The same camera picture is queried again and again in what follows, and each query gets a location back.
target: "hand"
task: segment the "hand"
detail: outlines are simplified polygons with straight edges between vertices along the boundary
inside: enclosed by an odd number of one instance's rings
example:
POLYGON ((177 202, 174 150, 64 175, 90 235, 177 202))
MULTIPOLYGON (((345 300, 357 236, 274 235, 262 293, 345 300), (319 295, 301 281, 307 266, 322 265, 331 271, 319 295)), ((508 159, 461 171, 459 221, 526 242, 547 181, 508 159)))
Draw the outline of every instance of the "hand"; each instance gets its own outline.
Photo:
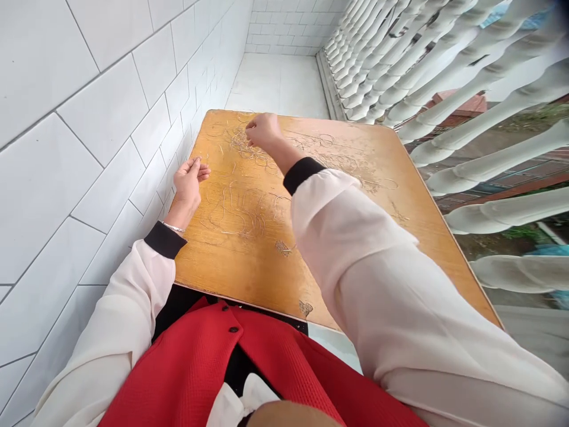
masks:
POLYGON ((211 172, 207 164, 202 164, 201 156, 180 166, 174 174, 177 201, 164 218, 166 224, 186 229, 202 201, 199 183, 208 179, 211 172))
POLYGON ((285 142, 277 118, 278 116, 273 113, 255 116, 245 128, 247 139, 250 140, 249 146, 258 146, 269 152, 275 144, 285 142))

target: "worn table surface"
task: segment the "worn table surface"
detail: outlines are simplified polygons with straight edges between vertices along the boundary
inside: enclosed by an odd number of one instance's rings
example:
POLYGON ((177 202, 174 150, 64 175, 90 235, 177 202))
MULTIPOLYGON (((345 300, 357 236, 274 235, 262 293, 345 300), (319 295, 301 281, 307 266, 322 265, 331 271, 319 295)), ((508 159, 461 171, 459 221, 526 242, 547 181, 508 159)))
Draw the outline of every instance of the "worn table surface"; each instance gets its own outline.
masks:
MULTIPOLYGON (((239 142, 253 114, 212 110, 191 156, 209 163, 202 204, 176 257, 176 283, 208 294, 338 326, 294 248, 290 197, 268 156, 239 142)), ((381 126, 279 116, 283 133, 325 165, 360 179, 365 193, 420 241, 484 317, 500 324, 491 304, 397 135, 381 126)))

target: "red vest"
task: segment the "red vest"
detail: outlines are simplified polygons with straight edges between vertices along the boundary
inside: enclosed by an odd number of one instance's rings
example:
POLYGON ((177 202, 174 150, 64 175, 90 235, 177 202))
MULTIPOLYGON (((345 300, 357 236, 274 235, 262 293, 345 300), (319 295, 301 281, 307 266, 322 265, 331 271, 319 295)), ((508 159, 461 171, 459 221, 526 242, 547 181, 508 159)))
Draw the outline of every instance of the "red vest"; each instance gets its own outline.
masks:
POLYGON ((408 407, 292 326, 238 307, 224 311, 225 305, 207 305, 202 298, 160 335, 99 426, 205 426, 239 343, 286 400, 317 408, 346 426, 427 427, 408 407))

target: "person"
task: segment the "person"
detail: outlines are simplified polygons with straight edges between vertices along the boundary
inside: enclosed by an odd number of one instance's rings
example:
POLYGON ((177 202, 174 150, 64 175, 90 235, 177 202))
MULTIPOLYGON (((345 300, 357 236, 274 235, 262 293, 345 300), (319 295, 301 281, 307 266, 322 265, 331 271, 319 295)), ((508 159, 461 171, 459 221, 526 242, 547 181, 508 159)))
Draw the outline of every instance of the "person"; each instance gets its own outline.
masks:
POLYGON ((225 301, 200 299, 151 345, 211 173, 194 158, 174 176, 164 223, 111 277, 34 426, 569 425, 567 382, 476 312, 356 179, 298 151, 274 114, 246 133, 285 177, 298 250, 363 375, 225 301))

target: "white tiled wall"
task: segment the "white tiled wall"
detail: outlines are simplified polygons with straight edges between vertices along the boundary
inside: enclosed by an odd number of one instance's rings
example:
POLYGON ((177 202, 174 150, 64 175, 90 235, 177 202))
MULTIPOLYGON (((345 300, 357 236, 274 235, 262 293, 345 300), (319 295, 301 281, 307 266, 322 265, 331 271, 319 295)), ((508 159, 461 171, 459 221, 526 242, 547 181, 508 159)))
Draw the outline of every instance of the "white tiled wall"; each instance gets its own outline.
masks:
POLYGON ((254 0, 246 52, 316 55, 349 0, 254 0))
POLYGON ((0 2, 0 426, 28 425, 109 277, 167 213, 251 8, 0 2))

